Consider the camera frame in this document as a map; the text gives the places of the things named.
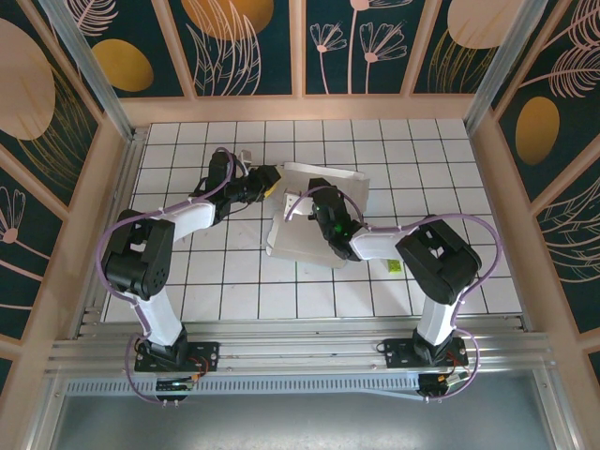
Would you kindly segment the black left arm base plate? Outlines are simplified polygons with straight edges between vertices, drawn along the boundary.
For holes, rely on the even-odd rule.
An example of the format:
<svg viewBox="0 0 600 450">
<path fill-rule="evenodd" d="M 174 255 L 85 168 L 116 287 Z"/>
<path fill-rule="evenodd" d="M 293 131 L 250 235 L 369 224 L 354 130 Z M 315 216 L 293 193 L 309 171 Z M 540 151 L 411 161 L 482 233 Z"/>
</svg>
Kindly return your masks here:
<svg viewBox="0 0 600 450">
<path fill-rule="evenodd" d="M 136 372 L 213 372 L 217 370 L 217 342 L 184 342 L 163 347 L 152 342 L 139 344 L 136 349 Z"/>
</svg>

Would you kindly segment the aluminium rail frame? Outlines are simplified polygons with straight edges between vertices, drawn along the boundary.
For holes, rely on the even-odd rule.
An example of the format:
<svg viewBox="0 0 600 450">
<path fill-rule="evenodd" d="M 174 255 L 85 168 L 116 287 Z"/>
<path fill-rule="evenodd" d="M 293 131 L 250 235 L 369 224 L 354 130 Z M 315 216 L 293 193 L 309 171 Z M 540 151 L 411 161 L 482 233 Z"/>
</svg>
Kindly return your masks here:
<svg viewBox="0 0 600 450">
<path fill-rule="evenodd" d="M 427 214 L 476 214 L 457 232 L 492 277 L 461 308 L 485 371 L 552 368 L 546 336 L 525 322 L 506 262 L 495 262 L 487 225 L 492 208 L 463 123 L 458 119 L 163 123 L 150 127 L 127 205 L 146 211 L 183 201 L 208 172 L 219 147 L 249 151 L 254 164 L 300 162 L 358 171 L 369 183 L 365 213 L 377 226 Z M 281 260 L 267 240 L 282 208 L 275 194 L 235 206 L 214 228 L 173 249 L 166 289 L 193 340 L 221 346 L 227 372 L 381 369 L 380 344 L 408 336 L 425 296 L 407 269 L 384 262 L 326 268 Z"/>
</svg>

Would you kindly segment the aluminium corner post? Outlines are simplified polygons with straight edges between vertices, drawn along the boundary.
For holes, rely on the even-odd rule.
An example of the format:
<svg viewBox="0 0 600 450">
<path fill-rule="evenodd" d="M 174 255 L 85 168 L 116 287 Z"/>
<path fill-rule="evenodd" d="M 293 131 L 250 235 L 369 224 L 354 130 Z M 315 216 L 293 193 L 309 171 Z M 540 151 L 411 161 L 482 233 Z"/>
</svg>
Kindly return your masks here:
<svg viewBox="0 0 600 450">
<path fill-rule="evenodd" d="M 548 0 L 524 0 L 519 8 L 503 43 L 495 53 L 479 84 L 470 109 L 464 118 L 465 130 L 469 138 L 474 136 L 488 112 L 491 101 L 496 97 L 518 56 L 526 46 L 535 26 L 542 18 L 547 4 Z"/>
<path fill-rule="evenodd" d="M 119 98 L 104 76 L 83 33 L 73 21 L 64 0 L 39 0 L 39 3 L 69 53 L 79 64 L 82 75 L 89 82 L 92 91 L 119 134 L 127 142 L 132 142 L 134 127 L 128 121 Z"/>
</svg>

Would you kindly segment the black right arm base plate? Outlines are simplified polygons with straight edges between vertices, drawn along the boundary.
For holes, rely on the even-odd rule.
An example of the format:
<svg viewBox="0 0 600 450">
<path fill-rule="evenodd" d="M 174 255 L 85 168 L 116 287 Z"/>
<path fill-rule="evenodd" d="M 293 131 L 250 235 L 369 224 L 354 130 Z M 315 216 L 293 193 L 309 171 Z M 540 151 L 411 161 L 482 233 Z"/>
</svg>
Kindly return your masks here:
<svg viewBox="0 0 600 450">
<path fill-rule="evenodd" d="M 451 368 L 469 365 L 466 345 L 461 337 L 453 337 L 440 356 L 432 362 L 414 349 L 411 338 L 388 338 L 381 342 L 387 368 Z"/>
</svg>

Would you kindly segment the small black circuit board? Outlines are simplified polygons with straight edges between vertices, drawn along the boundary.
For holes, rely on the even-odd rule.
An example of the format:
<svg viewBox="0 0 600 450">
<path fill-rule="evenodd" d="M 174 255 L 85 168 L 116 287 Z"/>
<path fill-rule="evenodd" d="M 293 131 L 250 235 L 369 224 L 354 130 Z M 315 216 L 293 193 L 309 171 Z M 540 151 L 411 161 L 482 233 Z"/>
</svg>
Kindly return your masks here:
<svg viewBox="0 0 600 450">
<path fill-rule="evenodd" d="M 452 386 L 469 379 L 470 376 L 466 372 L 460 372 L 459 374 L 420 374 L 418 376 L 417 394 L 429 399 L 442 398 L 449 393 Z"/>
<path fill-rule="evenodd" d="M 182 401 L 188 397 L 197 382 L 192 377 L 160 378 L 155 385 L 155 397 L 160 401 Z"/>
</svg>

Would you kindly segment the grey metal sheet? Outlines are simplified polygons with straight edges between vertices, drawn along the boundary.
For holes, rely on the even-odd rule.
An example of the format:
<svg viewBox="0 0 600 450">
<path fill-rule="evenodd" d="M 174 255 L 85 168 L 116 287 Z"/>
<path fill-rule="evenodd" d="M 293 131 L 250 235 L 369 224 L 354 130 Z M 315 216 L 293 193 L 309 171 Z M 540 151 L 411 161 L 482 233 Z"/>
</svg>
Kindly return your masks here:
<svg viewBox="0 0 600 450">
<path fill-rule="evenodd" d="M 556 450 L 530 404 L 362 394 L 215 396 L 162 409 L 70 397 L 51 450 Z"/>
</svg>

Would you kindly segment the blue and white paper box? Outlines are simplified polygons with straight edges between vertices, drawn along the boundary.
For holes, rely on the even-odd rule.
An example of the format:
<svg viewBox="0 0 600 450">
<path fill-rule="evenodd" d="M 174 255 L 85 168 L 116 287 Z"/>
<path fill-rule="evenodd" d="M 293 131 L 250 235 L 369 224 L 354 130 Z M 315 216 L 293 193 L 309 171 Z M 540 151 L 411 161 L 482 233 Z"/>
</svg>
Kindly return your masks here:
<svg viewBox="0 0 600 450">
<path fill-rule="evenodd" d="M 310 179 L 323 178 L 340 188 L 364 212 L 368 202 L 368 176 L 362 172 L 297 162 L 285 162 L 278 167 L 278 171 L 281 179 L 269 197 L 274 205 L 274 214 L 271 230 L 266 237 L 267 254 L 274 258 L 329 268 L 343 267 L 346 262 L 329 247 L 316 221 L 297 213 L 292 215 L 290 221 L 284 220 L 286 207 L 290 204 L 286 195 L 298 196 L 308 190 Z"/>
</svg>

